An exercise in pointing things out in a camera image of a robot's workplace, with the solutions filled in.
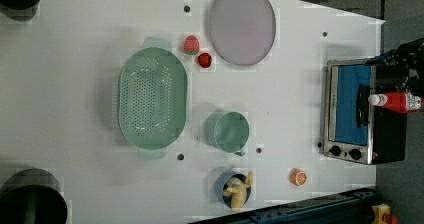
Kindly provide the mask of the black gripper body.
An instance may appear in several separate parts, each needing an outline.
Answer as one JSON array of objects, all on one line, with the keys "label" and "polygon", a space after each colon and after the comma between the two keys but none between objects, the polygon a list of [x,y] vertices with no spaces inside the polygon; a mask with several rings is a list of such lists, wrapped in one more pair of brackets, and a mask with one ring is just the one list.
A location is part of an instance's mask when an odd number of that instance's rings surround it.
[{"label": "black gripper body", "polygon": [[401,44],[396,49],[375,56],[366,62],[376,67],[376,86],[409,90],[423,95],[423,39]]}]

